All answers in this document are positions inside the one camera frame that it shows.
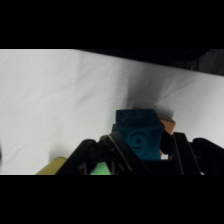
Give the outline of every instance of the white fabric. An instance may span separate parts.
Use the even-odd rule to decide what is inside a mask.
[[[77,50],[0,50],[3,174],[35,174],[84,139],[109,134],[115,111],[173,116],[189,140],[224,147],[224,78]]]

